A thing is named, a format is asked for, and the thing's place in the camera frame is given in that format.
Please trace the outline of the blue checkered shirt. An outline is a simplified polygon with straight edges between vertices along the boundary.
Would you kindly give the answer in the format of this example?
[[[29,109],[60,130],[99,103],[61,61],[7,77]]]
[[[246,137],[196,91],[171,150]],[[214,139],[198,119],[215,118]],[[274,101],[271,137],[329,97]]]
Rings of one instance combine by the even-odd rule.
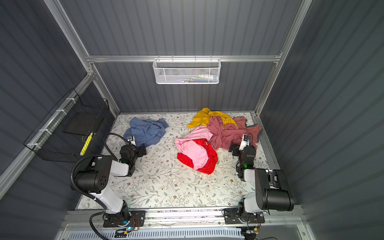
[[[129,125],[123,137],[126,140],[128,137],[134,137],[137,146],[145,145],[146,148],[159,143],[169,127],[165,119],[143,121],[133,118]]]

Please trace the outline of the yellow printed t-shirt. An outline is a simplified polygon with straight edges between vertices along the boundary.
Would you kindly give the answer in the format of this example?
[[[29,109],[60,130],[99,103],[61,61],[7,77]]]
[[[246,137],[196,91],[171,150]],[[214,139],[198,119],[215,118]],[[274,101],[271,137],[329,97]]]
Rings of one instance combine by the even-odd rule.
[[[222,122],[225,125],[233,124],[237,126],[237,123],[229,115],[222,112],[212,112],[209,108],[204,108],[200,110],[192,119],[192,122],[187,125],[189,129],[196,128],[200,125],[207,126],[212,117],[220,117]]]

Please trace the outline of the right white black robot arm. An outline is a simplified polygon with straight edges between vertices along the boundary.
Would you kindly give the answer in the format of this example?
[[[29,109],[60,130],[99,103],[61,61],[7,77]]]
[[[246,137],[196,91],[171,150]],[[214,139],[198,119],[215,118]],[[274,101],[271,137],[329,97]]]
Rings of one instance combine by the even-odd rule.
[[[286,175],[282,170],[269,170],[254,167],[256,148],[252,144],[244,146],[231,142],[229,152],[238,157],[236,172],[238,178],[255,185],[254,191],[242,198],[236,210],[226,215],[228,224],[264,223],[264,211],[290,212],[295,202]]]

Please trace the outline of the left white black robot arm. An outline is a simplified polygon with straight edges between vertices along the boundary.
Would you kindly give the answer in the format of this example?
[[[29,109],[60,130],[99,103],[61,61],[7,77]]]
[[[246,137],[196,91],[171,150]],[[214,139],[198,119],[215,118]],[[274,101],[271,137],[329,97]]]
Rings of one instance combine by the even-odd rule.
[[[71,171],[71,188],[102,206],[102,214],[109,220],[128,221],[131,218],[129,207],[111,189],[109,177],[131,177],[136,169],[136,160],[146,154],[144,144],[139,147],[127,144],[121,147],[119,161],[111,155],[85,157]]]

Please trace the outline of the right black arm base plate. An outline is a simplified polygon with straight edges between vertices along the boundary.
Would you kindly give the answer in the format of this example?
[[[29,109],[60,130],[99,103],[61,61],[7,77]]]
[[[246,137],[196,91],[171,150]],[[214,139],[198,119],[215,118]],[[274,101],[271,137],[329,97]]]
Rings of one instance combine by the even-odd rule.
[[[247,212],[241,212],[237,208],[226,208],[226,209],[223,209],[221,212],[225,219],[225,223],[227,225],[235,225],[235,224],[260,225],[265,223],[264,214],[262,212],[247,213]]]

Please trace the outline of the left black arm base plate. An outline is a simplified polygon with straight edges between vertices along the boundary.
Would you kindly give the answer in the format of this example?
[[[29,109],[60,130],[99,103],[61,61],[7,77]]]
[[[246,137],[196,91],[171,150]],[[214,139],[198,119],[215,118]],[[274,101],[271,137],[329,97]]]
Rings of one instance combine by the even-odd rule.
[[[118,214],[104,214],[103,227],[104,228],[117,228],[117,227],[142,227],[144,225],[146,211],[129,211],[126,213]]]

